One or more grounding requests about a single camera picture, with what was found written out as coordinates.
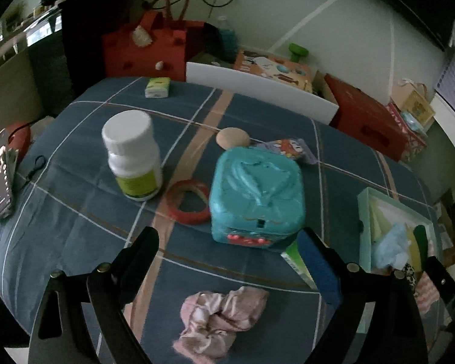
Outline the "pink white fuzzy cloth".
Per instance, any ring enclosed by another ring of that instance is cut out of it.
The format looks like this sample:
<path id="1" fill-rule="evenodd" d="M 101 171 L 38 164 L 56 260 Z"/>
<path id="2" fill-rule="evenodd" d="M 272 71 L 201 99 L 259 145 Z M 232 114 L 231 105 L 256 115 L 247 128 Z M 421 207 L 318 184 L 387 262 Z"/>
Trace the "pink white fuzzy cloth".
<path id="1" fill-rule="evenodd" d="M 440 299 L 440 294 L 436 286 L 432 283 L 426 272 L 422 274 L 420 280 L 417 282 L 415 299 L 421 315 L 429 312 L 432 304 L 438 302 Z"/>

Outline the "yellow green scrub sponge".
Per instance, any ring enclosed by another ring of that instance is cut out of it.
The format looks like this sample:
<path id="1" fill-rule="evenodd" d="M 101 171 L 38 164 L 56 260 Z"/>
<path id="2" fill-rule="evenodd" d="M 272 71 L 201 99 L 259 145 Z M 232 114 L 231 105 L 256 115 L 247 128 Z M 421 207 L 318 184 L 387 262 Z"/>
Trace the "yellow green scrub sponge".
<path id="1" fill-rule="evenodd" d="M 409 264 L 417 273 L 423 271 L 423 266 L 428 258 L 429 241 L 426 235 L 426 228 L 423 225 L 406 227 L 409 239 Z"/>

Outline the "light blue cloth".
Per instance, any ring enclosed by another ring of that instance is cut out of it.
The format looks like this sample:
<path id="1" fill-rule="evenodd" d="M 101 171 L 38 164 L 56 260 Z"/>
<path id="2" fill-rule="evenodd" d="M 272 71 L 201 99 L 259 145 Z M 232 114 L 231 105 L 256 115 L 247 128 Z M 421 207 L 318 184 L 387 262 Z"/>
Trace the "light blue cloth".
<path id="1" fill-rule="evenodd" d="M 395 224 L 389 233 L 372 246 L 373 269 L 383 270 L 390 267 L 394 270 L 403 270 L 408 260 L 409 239 L 403 224 Z"/>

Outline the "yellow green cloth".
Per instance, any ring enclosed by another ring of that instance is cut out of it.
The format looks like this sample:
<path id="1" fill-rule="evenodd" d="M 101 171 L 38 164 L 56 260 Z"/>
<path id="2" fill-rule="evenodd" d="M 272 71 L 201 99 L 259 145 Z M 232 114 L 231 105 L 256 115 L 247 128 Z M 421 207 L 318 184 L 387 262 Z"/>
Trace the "yellow green cloth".
<path id="1" fill-rule="evenodd" d="M 377 242 L 386 235 L 386 233 L 389 233 L 392 229 L 392 223 L 376 205 L 369 205 L 369 210 L 372 241 Z"/>

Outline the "green tissue pack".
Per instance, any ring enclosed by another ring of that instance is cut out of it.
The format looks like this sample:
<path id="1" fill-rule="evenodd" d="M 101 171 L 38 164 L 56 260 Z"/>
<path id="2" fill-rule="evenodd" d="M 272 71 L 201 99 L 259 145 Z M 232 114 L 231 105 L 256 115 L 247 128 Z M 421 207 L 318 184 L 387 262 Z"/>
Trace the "green tissue pack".
<path id="1" fill-rule="evenodd" d="M 153 77 L 148 80 L 144 95 L 149 99 L 164 99 L 169 95 L 171 79 L 169 77 Z"/>
<path id="2" fill-rule="evenodd" d="M 298 276 L 305 282 L 305 284 L 312 290 L 318 290 L 314 279 L 312 278 L 309 270 L 307 269 L 300 253 L 298 251 L 298 244 L 293 241 L 281 253 L 281 257 L 285 262 L 298 274 Z"/>

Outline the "pink beige cloth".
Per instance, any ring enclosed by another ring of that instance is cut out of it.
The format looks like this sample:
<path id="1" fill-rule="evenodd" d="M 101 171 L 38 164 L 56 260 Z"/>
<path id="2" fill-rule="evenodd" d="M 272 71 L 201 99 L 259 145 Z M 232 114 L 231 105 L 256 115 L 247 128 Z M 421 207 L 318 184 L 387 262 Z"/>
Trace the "pink beige cloth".
<path id="1" fill-rule="evenodd" d="M 217 362 L 226 357 L 238 333 L 258 322 L 268 297 L 267 291 L 250 286 L 189 296 L 180 309 L 184 330 L 172 347 L 193 363 Z"/>

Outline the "purple snack packet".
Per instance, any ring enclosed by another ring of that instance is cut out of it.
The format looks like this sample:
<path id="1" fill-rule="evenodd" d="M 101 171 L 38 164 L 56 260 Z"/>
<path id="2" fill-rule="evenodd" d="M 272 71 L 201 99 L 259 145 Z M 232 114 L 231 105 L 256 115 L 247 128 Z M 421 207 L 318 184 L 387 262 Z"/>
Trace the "purple snack packet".
<path id="1" fill-rule="evenodd" d="M 255 146 L 274 154 L 281 154 L 298 163 L 317 164 L 318 158 L 314 156 L 310 147 L 302 138 L 288 138 L 263 142 Z"/>

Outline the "leopard print scrunchie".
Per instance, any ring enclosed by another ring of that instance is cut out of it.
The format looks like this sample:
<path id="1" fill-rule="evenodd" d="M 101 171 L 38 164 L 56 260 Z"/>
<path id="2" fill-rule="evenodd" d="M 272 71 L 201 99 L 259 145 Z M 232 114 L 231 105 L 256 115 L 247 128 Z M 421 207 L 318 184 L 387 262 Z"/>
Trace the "leopard print scrunchie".
<path id="1" fill-rule="evenodd" d="M 406 263 L 403 267 L 403 273 L 412 293 L 415 293 L 417 287 L 416 270 L 411 266 L 411 264 Z"/>

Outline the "patterned gift box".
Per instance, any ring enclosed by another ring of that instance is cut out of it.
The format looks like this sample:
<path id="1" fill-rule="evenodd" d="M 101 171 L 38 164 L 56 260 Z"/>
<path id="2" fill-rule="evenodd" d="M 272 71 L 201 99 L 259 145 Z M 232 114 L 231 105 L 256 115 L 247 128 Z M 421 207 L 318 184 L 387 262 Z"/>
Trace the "patterned gift box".
<path id="1" fill-rule="evenodd" d="M 394 118 L 396 124 L 403 132 L 405 137 L 405 147 L 401 155 L 401 160 L 405 163 L 410 162 L 416 158 L 416 156 L 426 149 L 426 141 L 417 132 L 411 130 L 409 125 L 403 119 L 398 107 L 395 103 L 390 101 L 386 105 L 386 109 L 389 111 L 392 118 Z"/>

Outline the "white curved desk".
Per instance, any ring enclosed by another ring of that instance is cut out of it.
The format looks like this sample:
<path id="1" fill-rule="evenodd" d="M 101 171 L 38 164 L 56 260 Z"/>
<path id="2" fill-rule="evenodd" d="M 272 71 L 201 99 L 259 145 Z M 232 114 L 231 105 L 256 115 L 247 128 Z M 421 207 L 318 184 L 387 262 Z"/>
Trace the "white curved desk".
<path id="1" fill-rule="evenodd" d="M 437 145 L 438 160 L 445 171 L 445 178 L 450 180 L 455 201 L 455 110 L 437 92 L 431 106 L 435 111 L 435 123 L 440 128 L 442 132 L 440 136 L 443 138 Z"/>

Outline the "white green pill bottle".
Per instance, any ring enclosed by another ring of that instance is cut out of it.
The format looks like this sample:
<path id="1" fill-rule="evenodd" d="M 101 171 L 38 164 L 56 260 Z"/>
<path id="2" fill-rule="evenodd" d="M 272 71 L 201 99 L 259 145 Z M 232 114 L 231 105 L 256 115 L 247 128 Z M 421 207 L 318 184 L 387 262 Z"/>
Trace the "white green pill bottle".
<path id="1" fill-rule="evenodd" d="M 121 192 L 134 201 L 154 197 L 163 185 L 163 172 L 152 118 L 141 110 L 117 113 L 103 125 L 102 138 Z"/>

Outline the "red cardboard box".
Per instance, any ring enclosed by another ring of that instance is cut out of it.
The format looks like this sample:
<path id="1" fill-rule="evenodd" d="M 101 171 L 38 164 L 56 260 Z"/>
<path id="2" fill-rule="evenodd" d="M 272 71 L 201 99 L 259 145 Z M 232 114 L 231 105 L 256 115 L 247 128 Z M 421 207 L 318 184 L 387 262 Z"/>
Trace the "red cardboard box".
<path id="1" fill-rule="evenodd" d="M 408 137 L 388 109 L 335 76 L 325 74 L 324 79 L 339 106 L 329 126 L 396 162 L 402 160 Z"/>

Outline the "beige gift bag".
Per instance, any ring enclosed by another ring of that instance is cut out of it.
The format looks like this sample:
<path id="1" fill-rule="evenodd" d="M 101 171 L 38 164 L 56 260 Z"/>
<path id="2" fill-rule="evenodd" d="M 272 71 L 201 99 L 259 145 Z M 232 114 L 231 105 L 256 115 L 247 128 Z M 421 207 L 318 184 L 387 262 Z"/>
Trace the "beige gift bag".
<path id="1" fill-rule="evenodd" d="M 401 79 L 393 85 L 390 98 L 400 111 L 410 113 L 422 126 L 426 126 L 435 115 L 428 101 L 428 89 L 421 82 Z"/>

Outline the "white foam board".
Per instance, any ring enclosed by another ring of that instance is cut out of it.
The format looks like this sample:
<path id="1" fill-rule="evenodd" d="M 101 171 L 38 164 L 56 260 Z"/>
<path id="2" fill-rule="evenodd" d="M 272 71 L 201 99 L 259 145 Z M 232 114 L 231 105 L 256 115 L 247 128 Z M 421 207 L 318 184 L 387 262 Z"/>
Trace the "white foam board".
<path id="1" fill-rule="evenodd" d="M 186 82 L 230 91 L 290 110 L 329 125 L 338 112 L 337 103 L 279 82 L 197 62 L 186 64 Z"/>

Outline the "orange toy box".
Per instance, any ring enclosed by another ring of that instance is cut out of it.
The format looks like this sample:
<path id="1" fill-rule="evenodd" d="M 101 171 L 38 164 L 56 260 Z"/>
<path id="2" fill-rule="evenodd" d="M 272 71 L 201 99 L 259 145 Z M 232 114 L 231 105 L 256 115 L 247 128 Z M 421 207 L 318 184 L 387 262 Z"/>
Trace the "orange toy box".
<path id="1" fill-rule="evenodd" d="M 286 58 L 240 50 L 232 68 L 312 93 L 310 68 Z"/>

